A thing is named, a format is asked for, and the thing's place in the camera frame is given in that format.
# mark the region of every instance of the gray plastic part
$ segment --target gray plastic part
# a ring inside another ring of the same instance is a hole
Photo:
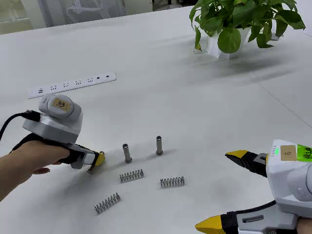
[[[298,201],[292,195],[285,198],[276,198],[275,200],[282,211],[292,212],[305,218],[312,218],[312,202],[310,201]]]
[[[260,153],[260,154],[258,154],[257,157],[255,157],[255,159],[254,159],[253,161],[265,165],[265,160],[266,160],[266,158],[267,158],[267,154],[265,154],[265,153]]]
[[[269,229],[295,229],[298,219],[295,214],[280,211],[277,204],[252,213],[238,214],[236,217],[240,230],[263,233]]]
[[[69,133],[62,129],[54,128],[49,125],[35,122],[32,120],[26,119],[23,125],[24,129],[33,132],[34,134],[48,140],[57,141],[60,143],[75,143],[78,135]]]

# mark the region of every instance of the human hand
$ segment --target human hand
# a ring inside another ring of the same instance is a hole
[[[18,163],[21,170],[24,171],[22,182],[31,177],[32,174],[45,174],[50,172],[46,166],[51,164],[60,164],[58,161],[69,156],[69,150],[59,147],[47,145],[41,141],[29,141],[18,149],[10,153],[12,162]]]
[[[46,166],[60,164],[58,161],[69,154],[69,150],[65,148],[33,140],[0,157],[0,201],[32,174],[49,172],[50,169]]]
[[[312,233],[312,219],[300,218],[297,223],[298,234],[310,234]]]

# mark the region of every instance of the black cable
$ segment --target black cable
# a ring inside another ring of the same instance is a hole
[[[36,121],[36,122],[39,122],[40,121],[40,113],[37,112],[37,111],[25,111],[25,112],[22,112],[22,113],[18,113],[18,114],[15,114],[15,115],[12,115],[11,117],[9,117],[3,124],[1,130],[0,130],[0,141],[2,139],[2,136],[3,136],[3,133],[4,133],[4,130],[6,129],[6,127],[8,126],[8,124],[16,117],[24,117],[26,119],[29,119],[29,120],[33,120],[33,121]]]

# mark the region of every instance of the finger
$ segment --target finger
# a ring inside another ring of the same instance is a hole
[[[44,168],[40,168],[40,169],[38,169],[38,170],[35,170],[35,171],[33,172],[33,174],[34,174],[34,175],[41,175],[41,174],[46,174],[46,173],[48,173],[48,172],[50,172],[50,169],[44,167]]]

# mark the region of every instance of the power strip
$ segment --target power strip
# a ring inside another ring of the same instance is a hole
[[[67,90],[79,89],[86,86],[110,82],[116,79],[116,75],[113,72],[108,72],[98,76],[39,86],[29,91],[28,98],[37,98],[45,94],[55,94]]]

